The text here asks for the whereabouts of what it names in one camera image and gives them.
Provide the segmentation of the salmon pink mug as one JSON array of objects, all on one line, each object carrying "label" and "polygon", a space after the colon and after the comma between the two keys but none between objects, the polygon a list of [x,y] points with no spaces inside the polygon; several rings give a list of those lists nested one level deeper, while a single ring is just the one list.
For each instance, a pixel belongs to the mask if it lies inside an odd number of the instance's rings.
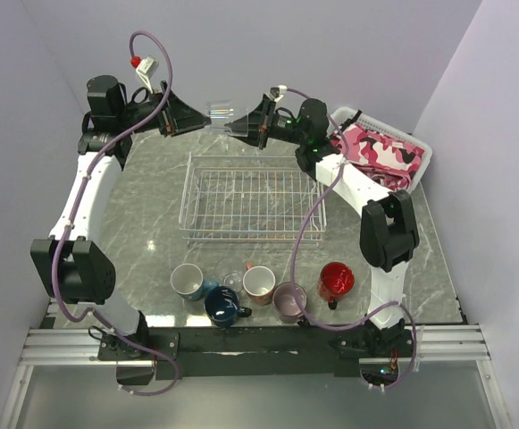
[{"label": "salmon pink mug", "polygon": [[276,286],[274,272],[262,265],[246,263],[246,271],[242,280],[245,293],[259,306],[266,306],[272,301]]}]

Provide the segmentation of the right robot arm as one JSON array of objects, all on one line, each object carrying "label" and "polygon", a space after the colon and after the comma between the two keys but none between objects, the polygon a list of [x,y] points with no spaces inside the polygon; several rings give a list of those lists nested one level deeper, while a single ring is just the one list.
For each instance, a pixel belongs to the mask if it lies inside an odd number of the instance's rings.
[{"label": "right robot arm", "polygon": [[282,115],[277,104],[283,91],[272,88],[250,113],[227,120],[226,131],[259,149],[268,139],[296,145],[299,168],[355,210],[361,219],[359,247],[371,267],[371,298],[365,317],[347,329],[361,334],[364,350],[374,356],[414,345],[414,333],[405,328],[410,314],[402,303],[406,271],[419,245],[411,196],[368,178],[347,160],[346,150],[331,144],[327,129],[338,124],[323,101],[307,97],[297,115]]}]

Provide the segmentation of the red mug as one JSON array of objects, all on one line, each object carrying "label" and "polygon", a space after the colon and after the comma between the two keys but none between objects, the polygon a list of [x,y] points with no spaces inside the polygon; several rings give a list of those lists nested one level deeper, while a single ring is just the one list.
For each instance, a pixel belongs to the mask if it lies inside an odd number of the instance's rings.
[{"label": "red mug", "polygon": [[355,276],[352,270],[340,262],[325,265],[319,275],[317,291],[330,310],[335,310],[338,303],[352,290]]}]

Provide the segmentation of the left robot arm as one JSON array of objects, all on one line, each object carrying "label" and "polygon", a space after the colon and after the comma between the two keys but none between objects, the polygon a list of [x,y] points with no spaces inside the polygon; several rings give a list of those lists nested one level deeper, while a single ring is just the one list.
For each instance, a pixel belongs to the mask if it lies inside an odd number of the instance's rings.
[{"label": "left robot arm", "polygon": [[112,188],[123,172],[132,134],[158,130],[173,137],[210,125],[208,116],[182,102],[167,82],[143,88],[141,101],[126,98],[114,76],[88,81],[89,111],[83,118],[78,164],[63,212],[44,239],[33,240],[30,256],[46,293],[65,317],[80,322],[94,316],[133,359],[145,357],[152,338],[144,315],[115,289],[113,263],[96,244]]}]

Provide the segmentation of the clear plastic cup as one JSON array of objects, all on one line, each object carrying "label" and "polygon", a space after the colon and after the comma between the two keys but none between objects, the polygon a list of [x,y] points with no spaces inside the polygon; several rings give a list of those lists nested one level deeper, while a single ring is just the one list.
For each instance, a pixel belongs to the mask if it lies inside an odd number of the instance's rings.
[{"label": "clear plastic cup", "polygon": [[227,116],[227,108],[229,105],[242,105],[233,100],[216,100],[205,105],[205,113],[211,119],[211,124],[205,127],[205,130],[220,135],[228,135],[223,131],[223,124]]}]

